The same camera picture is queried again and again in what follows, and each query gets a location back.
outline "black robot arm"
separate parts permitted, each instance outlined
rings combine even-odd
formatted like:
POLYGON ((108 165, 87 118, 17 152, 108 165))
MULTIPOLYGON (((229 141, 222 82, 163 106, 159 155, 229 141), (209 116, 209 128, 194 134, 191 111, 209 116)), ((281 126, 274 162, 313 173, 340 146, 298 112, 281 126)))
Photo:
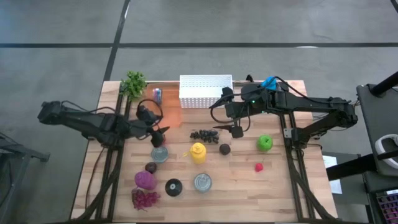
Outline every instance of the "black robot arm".
POLYGON ((44 102, 38 115, 41 123, 58 125, 62 124, 81 132, 85 138, 95 138, 104 147, 122 147, 123 140, 128 138, 146 138, 152 136, 152 144, 159 147, 163 143, 163 133, 169 127, 154 130, 162 116, 139 106, 138 119, 128 121, 120 114, 94 113, 63 106, 59 101, 44 102))
POLYGON ((256 84, 243 86, 240 94, 233 94, 232 89, 224 88, 221 98, 210 109, 211 116, 215 121, 233 123, 232 125, 214 127, 227 129, 233 138, 243 137, 243 129, 239 125, 239 120, 256 114, 291 114, 294 111, 327 113, 322 119, 305 128, 284 130, 284 134, 292 138, 294 146, 299 148, 306 147, 311 137, 322 136, 334 127, 349 128, 358 121, 354 106, 350 104, 350 101, 332 97, 312 98, 302 94, 295 96, 287 91, 268 90, 256 84), (233 101, 234 96, 241 96, 242 101, 233 101), (232 120, 218 121, 213 116, 213 109, 221 105, 225 107, 226 116, 232 120))

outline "gray floor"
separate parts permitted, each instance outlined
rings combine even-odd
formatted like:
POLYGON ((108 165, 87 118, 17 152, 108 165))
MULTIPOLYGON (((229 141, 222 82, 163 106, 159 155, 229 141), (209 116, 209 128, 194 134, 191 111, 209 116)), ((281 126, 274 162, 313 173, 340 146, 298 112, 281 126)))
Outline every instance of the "gray floor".
MULTIPOLYGON (((0 43, 112 43, 124 0, 0 1, 0 43)), ((398 13, 389 0, 138 0, 132 1, 121 42, 397 42, 398 13)), ((1 49, 0 131, 33 149, 33 161, 13 223, 68 218, 87 141, 37 121, 41 102, 71 100, 95 108, 111 49, 1 49)), ((119 49, 111 80, 127 70, 148 80, 181 74, 278 75, 305 80, 312 96, 356 99, 355 87, 396 72, 398 48, 119 49)), ((367 154, 359 123, 321 140, 324 150, 367 154)), ((363 210, 337 206, 345 220, 363 210)))

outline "yellow mustard bottle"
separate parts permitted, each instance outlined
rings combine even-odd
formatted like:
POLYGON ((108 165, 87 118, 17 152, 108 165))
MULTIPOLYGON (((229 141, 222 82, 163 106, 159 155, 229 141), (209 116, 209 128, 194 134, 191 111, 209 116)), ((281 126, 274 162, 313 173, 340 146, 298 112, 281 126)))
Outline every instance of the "yellow mustard bottle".
POLYGON ((206 147, 202 143, 195 143, 190 152, 194 163, 202 164, 206 161, 206 147))

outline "wooden tabletop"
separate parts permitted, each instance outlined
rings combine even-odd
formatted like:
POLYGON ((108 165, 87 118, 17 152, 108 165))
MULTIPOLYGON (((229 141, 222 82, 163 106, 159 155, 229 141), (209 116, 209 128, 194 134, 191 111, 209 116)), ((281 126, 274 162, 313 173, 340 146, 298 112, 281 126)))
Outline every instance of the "wooden tabletop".
MULTIPOLYGON (((301 80, 289 83, 306 94, 304 82, 301 80)), ((147 95, 153 88, 163 89, 162 109, 165 118, 160 127, 171 126, 166 132, 166 148, 169 158, 158 165, 154 174, 158 180, 155 189, 161 195, 159 201, 147 211, 137 211, 131 201, 131 190, 136 188, 134 176, 144 170, 144 166, 152 161, 150 138, 138 141, 128 139, 124 146, 118 193, 114 210, 114 222, 294 222, 297 216, 294 207, 292 187, 283 138, 280 130, 279 117, 274 114, 258 114, 251 117, 251 128, 243 138, 232 139, 227 131, 220 131, 219 144, 205 144, 207 148, 206 162, 201 165, 183 153, 194 143, 189 138, 193 130, 211 129, 218 125, 210 117, 209 109, 181 109, 178 99, 178 82, 151 83, 147 87, 147 95), (269 152, 261 152, 256 148, 256 140, 262 134, 272 136, 274 146, 269 152), (222 156, 220 144, 229 144, 231 153, 222 156), (254 165, 261 162, 264 170, 254 171, 254 165), (200 193, 193 186, 197 174, 208 174, 213 185, 207 193, 200 193), (169 179, 179 179, 183 191, 177 197, 165 193, 165 183, 169 179)), ((104 82, 98 107, 115 108, 118 97, 119 82, 104 82)), ((132 104, 130 118, 135 117, 136 103, 132 104)), ((218 119, 227 120, 225 110, 215 109, 218 119)), ((312 114, 295 112, 298 127, 312 123, 312 114)), ((248 125, 247 118, 242 120, 242 127, 248 125)), ((96 141, 88 145, 85 163, 78 186, 72 218, 84 212, 85 196, 89 179, 101 146, 96 141)), ((105 154, 95 172, 89 202, 94 199, 101 185, 105 154)), ((336 217, 336 208, 330 191, 321 150, 318 146, 308 146, 304 155, 310 188, 326 210, 336 217)), ((103 214, 108 209, 110 190, 105 199, 103 214)), ((304 217, 308 217, 305 198, 300 191, 304 217)))

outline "tin can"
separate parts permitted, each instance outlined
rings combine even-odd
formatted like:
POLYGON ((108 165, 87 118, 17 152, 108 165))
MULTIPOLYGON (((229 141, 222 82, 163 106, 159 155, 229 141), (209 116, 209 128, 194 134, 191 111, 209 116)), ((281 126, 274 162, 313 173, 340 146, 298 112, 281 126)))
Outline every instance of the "tin can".
POLYGON ((163 163, 169 156, 169 152, 167 151, 166 147, 160 146, 156 147, 150 153, 150 156, 156 163, 163 163))
POLYGON ((156 103, 158 103, 159 105, 162 104, 162 89, 154 88, 154 90, 152 91, 152 96, 154 97, 156 103))
POLYGON ((198 174, 193 180, 195 188, 200 192, 207 192, 211 189, 211 178, 207 174, 198 174))

